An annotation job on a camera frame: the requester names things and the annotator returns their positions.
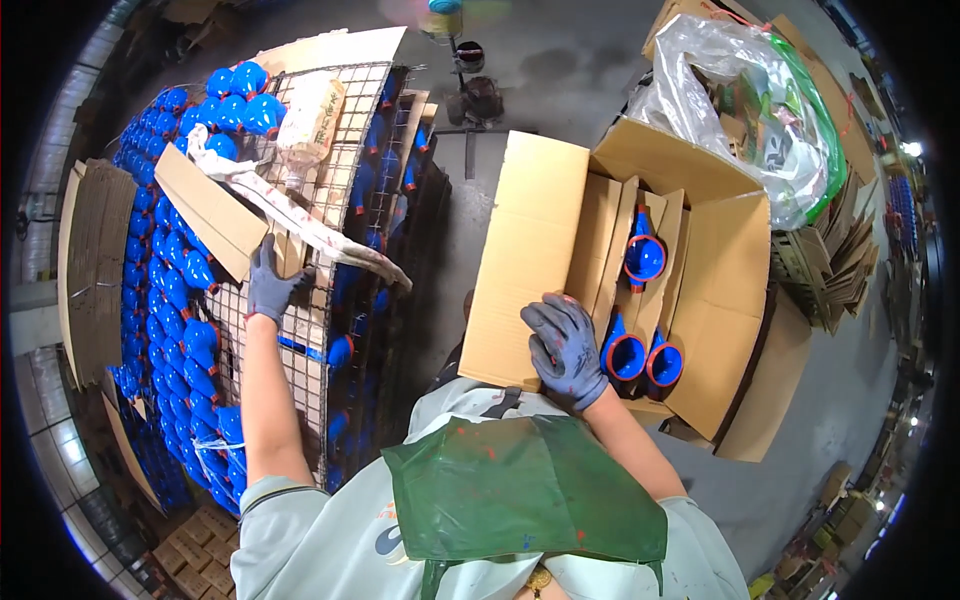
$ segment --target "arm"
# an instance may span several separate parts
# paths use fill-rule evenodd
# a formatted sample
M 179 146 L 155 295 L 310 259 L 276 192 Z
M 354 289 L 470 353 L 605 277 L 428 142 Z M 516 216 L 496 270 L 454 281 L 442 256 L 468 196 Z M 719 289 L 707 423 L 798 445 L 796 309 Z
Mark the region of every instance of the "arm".
M 534 330 L 531 360 L 543 383 L 571 396 L 597 439 L 611 457 L 643 486 L 654 500 L 686 495 L 677 471 L 636 422 L 600 371 L 600 354 L 593 339 L 593 321 L 570 296 L 544 294 L 520 310 Z
M 313 486 L 303 457 L 300 423 L 276 335 L 294 289 L 311 279 L 300 271 L 289 279 L 276 274 L 274 235 L 267 235 L 253 254 L 246 319 L 247 343 L 240 390 L 240 422 L 247 448 L 247 484 L 265 475 L 283 475 Z
M 623 405 L 613 386 L 584 410 L 584 420 L 610 453 L 654 500 L 686 496 L 684 484 L 657 445 Z
M 261 314 L 247 320 L 240 389 L 240 420 L 247 445 L 247 484 L 264 475 L 285 475 L 312 486 L 303 458 L 297 409 L 280 362 L 276 323 Z

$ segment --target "forearm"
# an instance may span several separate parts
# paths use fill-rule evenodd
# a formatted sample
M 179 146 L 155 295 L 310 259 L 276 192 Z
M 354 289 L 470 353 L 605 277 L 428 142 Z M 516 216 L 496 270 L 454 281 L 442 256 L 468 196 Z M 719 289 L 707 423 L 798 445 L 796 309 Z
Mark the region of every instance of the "forearm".
M 247 481 L 285 475 L 305 485 L 313 477 L 303 458 L 300 423 L 280 362 L 276 323 L 260 314 L 247 319 L 240 390 L 240 420 L 247 449 Z
M 584 420 L 611 457 L 633 475 L 654 500 L 686 495 L 677 471 L 623 405 L 613 386 L 608 385 L 587 407 Z

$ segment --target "gray work glove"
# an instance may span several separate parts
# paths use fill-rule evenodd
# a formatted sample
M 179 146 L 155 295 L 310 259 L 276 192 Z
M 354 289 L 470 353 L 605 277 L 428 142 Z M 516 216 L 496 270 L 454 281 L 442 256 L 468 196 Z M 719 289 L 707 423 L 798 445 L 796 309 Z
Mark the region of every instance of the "gray work glove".
M 294 290 L 313 283 L 316 273 L 313 269 L 302 269 L 289 279 L 276 274 L 276 252 L 274 238 L 270 233 L 260 242 L 260 247 L 250 259 L 250 287 L 247 290 L 247 318 L 255 313 L 266 315 L 274 320 L 277 329 L 282 329 L 283 313 L 290 304 L 290 295 Z
M 529 343 L 537 375 L 554 392 L 571 396 L 574 409 L 585 410 L 607 387 L 587 311 L 570 296 L 544 294 L 543 302 L 520 309 L 520 318 L 534 330 Z

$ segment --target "red rim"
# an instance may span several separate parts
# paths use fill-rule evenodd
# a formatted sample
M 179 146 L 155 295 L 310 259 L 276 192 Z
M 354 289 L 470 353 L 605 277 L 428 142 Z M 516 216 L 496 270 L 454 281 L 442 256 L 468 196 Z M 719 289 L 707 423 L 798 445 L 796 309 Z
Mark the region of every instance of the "red rim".
M 624 379 L 620 377 L 620 375 L 616 374 L 616 370 L 613 368 L 613 351 L 621 342 L 629 338 L 634 338 L 637 340 L 640 343 L 640 347 L 643 348 L 643 342 L 633 333 L 624 333 L 620 337 L 614 338 L 614 340 L 610 343 L 610 346 L 607 348 L 607 372 L 617 381 L 630 381 L 630 379 Z
M 627 249 L 629 249 L 629 248 L 630 248 L 633 244 L 635 244 L 636 242 L 638 242 L 638 241 L 640 241 L 640 240 L 644 240 L 644 239 L 645 239 L 645 240 L 653 240 L 654 242 L 656 242 L 657 245 L 660 246 L 660 247 L 663 249 L 663 256 L 666 257 L 666 248 L 664 248 L 664 247 L 663 247 L 663 244 L 660 242 L 660 240 L 657 239 L 656 237 L 654 237 L 653 235 L 645 235 L 645 234 L 644 234 L 644 235 L 635 235 L 634 237 L 632 237 L 632 238 L 630 238 L 629 240 L 627 240 Z M 656 279 L 657 277 L 659 277 L 660 274 L 663 273 L 663 269 L 664 269 L 664 268 L 666 268 L 666 260 L 664 260 L 663 262 L 661 262 L 661 264 L 660 264 L 660 269 L 659 269 L 654 275 L 652 275 L 652 276 L 644 279 L 644 278 L 642 278 L 642 277 L 640 277 L 640 276 L 637 276 L 637 275 L 634 275 L 633 273 L 631 273 L 631 272 L 630 272 L 630 269 L 627 268 L 627 261 L 626 261 L 626 259 L 623 261 L 623 272 L 626 273 L 631 279 L 636 279 L 637 281 L 643 281 L 644 283 L 646 283 L 647 281 L 653 281 L 654 279 Z
M 673 384 L 677 383 L 677 380 L 680 379 L 680 376 L 684 374 L 684 365 L 680 365 L 680 370 L 677 372 L 677 376 L 671 379 L 668 383 L 658 383 L 657 379 L 654 378 L 654 359 L 656 359 L 665 348 L 672 348 L 676 350 L 678 354 L 680 354 L 679 348 L 667 342 L 654 348 L 653 351 L 650 352 L 650 356 L 647 357 L 647 377 L 650 379 L 650 383 L 654 384 L 658 388 L 669 388 Z

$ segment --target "light green shirt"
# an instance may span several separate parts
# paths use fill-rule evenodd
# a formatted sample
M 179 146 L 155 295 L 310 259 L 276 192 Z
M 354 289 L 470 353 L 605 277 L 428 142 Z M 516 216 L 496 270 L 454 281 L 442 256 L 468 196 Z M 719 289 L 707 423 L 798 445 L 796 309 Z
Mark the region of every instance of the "light green shirt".
M 442 427 L 451 416 L 474 421 L 503 398 L 502 390 L 456 379 L 414 407 L 407 444 Z M 562 415 L 537 394 L 522 394 L 504 419 Z M 717 529 L 687 497 L 665 498 L 665 598 L 749 598 L 736 559 Z M 396 523 L 390 471 L 383 459 L 361 470 L 335 495 L 264 477 L 240 499 L 240 549 L 230 559 L 237 598 L 416 600 L 423 563 L 407 558 Z M 630 507 L 624 507 L 629 518 Z M 542 558 L 515 554 L 470 561 L 443 576 L 438 600 L 512 600 Z M 559 555 L 542 560 L 574 600 L 659 598 L 653 570 L 640 564 Z

